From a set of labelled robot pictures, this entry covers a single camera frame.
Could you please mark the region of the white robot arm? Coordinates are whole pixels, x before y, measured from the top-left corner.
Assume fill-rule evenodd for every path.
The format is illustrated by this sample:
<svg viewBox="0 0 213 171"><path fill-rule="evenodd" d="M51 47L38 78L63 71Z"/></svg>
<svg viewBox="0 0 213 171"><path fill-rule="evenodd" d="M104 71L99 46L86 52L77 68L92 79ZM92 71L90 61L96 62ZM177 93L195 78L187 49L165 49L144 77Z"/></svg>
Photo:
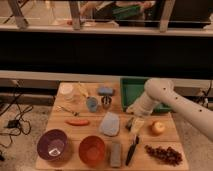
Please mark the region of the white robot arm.
<svg viewBox="0 0 213 171"><path fill-rule="evenodd" d="M159 103L171 107L174 112L180 114L213 141L213 111L176 93L174 83L170 79L148 79L145 82L143 93L127 108L127 112L139 117L146 117Z"/></svg>

